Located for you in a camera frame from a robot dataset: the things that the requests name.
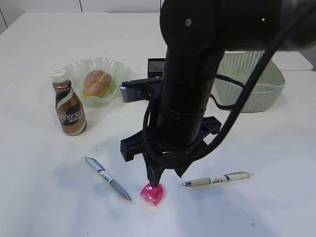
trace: pink cube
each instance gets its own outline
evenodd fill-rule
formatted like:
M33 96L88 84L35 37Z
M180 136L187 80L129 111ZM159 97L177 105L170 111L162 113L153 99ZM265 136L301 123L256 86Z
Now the pink cube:
M140 196L150 205L156 206L162 199L163 187L158 184L154 187L151 183L147 184L140 193Z

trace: bread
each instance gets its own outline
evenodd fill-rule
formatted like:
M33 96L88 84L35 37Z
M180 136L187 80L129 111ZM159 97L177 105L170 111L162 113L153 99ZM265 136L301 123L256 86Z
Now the bread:
M102 70L95 70L89 73L83 83L83 97L101 97L110 87L112 76Z

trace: ballpoint pen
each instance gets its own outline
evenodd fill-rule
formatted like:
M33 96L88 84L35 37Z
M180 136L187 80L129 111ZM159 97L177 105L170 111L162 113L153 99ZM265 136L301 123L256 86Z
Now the ballpoint pen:
M102 167L102 165L99 164L95 159L89 158L89 157L84 157L85 161L90 165L90 167L96 171L105 181L107 181L110 186L117 191L118 194L120 194L123 198L131 201L132 199L128 195L127 191L123 189L117 181L115 181L109 174L105 172L105 169Z
M225 174L224 176L219 177L219 178L213 178L213 179L205 178L205 179L192 180L192 181L183 183L183 186L195 187L195 186L208 185L208 184L217 184L217 183L229 182L233 180L247 179L252 176L254 176L254 173L237 172L237 173Z

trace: nescafe bottle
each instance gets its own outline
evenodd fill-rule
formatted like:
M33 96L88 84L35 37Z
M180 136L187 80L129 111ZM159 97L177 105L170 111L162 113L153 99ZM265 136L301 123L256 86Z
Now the nescafe bottle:
M56 92L56 113L61 127L67 135L77 136L87 127L83 105L72 89L64 69L53 71L51 77Z

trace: pen tip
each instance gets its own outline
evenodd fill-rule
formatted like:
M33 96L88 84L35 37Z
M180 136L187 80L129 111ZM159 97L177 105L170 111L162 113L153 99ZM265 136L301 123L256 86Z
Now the pen tip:
M124 197L126 197L127 200L132 201L128 194L124 194Z
M185 182L182 184L183 186L190 186L191 185L191 182Z

